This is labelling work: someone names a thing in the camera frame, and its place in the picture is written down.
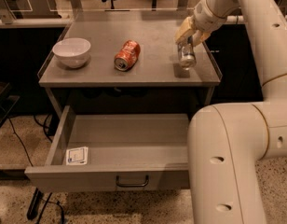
white robotic arm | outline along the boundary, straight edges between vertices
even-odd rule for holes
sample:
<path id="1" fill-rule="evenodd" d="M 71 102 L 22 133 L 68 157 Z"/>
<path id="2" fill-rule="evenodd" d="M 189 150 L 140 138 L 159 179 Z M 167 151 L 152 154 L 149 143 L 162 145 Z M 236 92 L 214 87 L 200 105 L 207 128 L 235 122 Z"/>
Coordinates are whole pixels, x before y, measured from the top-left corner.
<path id="1" fill-rule="evenodd" d="M 188 129 L 195 224 L 266 224 L 256 161 L 287 155 L 287 21 L 274 0 L 201 0 L 176 33 L 194 44 L 240 6 L 264 97 L 205 107 Z"/>

floor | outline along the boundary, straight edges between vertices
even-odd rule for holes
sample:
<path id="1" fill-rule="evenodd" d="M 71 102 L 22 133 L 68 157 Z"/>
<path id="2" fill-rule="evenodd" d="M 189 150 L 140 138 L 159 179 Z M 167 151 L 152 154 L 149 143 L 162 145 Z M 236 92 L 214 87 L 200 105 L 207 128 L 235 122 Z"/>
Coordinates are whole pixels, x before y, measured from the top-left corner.
<path id="1" fill-rule="evenodd" d="M 96 0 L 82 0 L 84 8 L 107 7 Z M 60 12 L 66 14 L 70 1 L 59 0 Z M 43 124 L 46 115 L 35 117 Z M 14 129 L 25 145 L 31 163 L 43 165 L 48 154 L 50 141 L 43 128 L 33 116 L 11 118 Z M 0 164 L 13 166 L 31 165 L 19 138 L 14 134 L 9 120 L 0 129 Z M 264 207 L 269 224 L 287 224 L 287 157 L 259 161 L 256 164 Z M 0 218 L 2 223 L 35 223 L 26 217 L 35 187 L 29 180 L 0 181 Z M 42 216 L 41 223 L 60 223 L 63 208 L 66 223 L 103 224 L 191 224 L 191 192 L 186 190 L 133 191 L 133 192 L 84 192 L 53 193 Z"/>

soda can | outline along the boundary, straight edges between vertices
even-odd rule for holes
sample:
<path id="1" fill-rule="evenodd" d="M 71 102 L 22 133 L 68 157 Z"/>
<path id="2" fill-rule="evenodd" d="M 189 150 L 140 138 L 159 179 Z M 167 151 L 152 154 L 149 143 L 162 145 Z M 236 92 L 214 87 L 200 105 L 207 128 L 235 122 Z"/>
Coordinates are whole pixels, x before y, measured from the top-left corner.
<path id="1" fill-rule="evenodd" d="M 136 41 L 128 40 L 115 56 L 115 68 L 119 71 L 131 69 L 138 60 L 141 47 Z"/>

drawer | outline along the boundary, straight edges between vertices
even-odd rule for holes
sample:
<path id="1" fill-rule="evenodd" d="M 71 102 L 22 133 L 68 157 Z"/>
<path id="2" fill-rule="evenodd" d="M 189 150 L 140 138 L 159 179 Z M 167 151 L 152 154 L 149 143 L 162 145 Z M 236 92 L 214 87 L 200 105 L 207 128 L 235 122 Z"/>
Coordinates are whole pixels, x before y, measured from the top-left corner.
<path id="1" fill-rule="evenodd" d="M 44 166 L 25 174 L 42 192 L 189 189 L 186 114 L 77 115 L 64 108 Z M 66 150 L 88 147 L 88 163 Z"/>

bowl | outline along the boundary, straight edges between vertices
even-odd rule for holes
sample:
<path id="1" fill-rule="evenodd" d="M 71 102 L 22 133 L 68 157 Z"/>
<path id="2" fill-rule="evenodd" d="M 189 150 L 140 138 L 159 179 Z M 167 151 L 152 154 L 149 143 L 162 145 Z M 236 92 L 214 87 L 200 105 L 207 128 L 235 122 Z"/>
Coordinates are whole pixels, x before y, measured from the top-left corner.
<path id="1" fill-rule="evenodd" d="M 89 49 L 90 43 L 86 39 L 66 38 L 55 44 L 52 52 L 64 65 L 78 68 L 89 59 Z"/>

